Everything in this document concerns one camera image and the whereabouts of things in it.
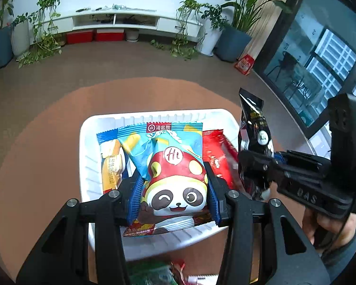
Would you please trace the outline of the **person's right hand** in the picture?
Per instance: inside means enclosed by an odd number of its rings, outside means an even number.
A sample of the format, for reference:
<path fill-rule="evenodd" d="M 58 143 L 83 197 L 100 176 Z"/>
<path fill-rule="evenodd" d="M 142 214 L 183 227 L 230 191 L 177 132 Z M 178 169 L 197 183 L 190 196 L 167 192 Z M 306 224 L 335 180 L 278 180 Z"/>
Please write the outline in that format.
<path fill-rule="evenodd" d="M 302 219 L 302 230 L 310 242 L 314 243 L 316 229 L 324 228 L 326 231 L 338 235 L 331 249 L 341 248 L 348 244 L 356 233 L 356 214 L 350 214 L 346 223 L 341 220 L 331 219 L 326 215 L 319 214 L 312 209 L 306 208 Z"/>

